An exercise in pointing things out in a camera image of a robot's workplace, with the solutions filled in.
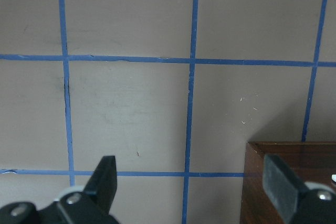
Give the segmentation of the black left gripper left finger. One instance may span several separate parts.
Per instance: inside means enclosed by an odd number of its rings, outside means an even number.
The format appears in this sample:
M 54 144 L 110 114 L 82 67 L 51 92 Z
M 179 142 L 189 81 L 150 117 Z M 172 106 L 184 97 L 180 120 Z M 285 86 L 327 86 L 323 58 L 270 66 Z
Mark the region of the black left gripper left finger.
M 86 183 L 83 192 L 108 214 L 117 191 L 117 167 L 115 156 L 103 156 Z

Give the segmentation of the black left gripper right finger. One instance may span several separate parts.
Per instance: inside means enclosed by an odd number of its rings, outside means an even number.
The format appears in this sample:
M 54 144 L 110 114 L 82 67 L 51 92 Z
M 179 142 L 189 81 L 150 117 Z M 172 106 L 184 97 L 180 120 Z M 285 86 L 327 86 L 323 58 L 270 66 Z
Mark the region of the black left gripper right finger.
M 275 154 L 264 157 L 262 186 L 284 223 L 291 223 L 309 189 L 293 170 Z

